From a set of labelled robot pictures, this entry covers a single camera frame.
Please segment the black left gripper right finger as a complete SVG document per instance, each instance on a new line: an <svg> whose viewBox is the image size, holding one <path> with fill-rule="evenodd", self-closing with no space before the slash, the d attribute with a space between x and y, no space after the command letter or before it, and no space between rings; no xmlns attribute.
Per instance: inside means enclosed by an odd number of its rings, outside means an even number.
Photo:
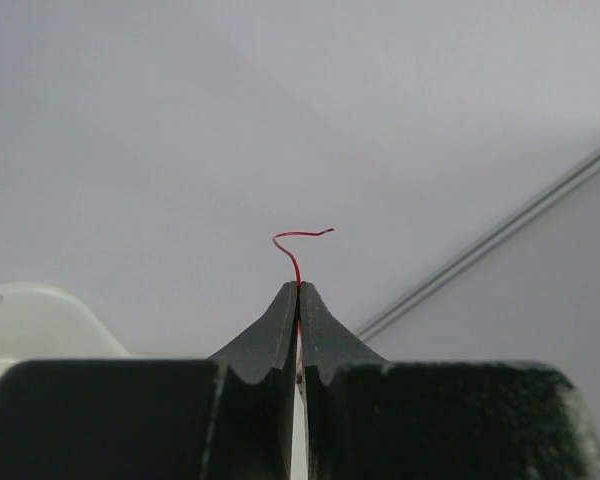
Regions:
<svg viewBox="0 0 600 480"><path fill-rule="evenodd" d="M342 479L355 465L346 383L356 368L386 360L333 316L310 282L299 287L299 343L308 477Z"/></svg>

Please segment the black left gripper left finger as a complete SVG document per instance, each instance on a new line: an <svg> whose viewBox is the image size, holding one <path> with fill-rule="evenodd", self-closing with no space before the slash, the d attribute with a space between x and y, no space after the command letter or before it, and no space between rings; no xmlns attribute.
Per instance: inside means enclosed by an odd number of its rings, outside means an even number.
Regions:
<svg viewBox="0 0 600 480"><path fill-rule="evenodd" d="M291 475L297 300L297 284L283 284L264 314L210 357L218 376L207 430L209 479Z"/></svg>

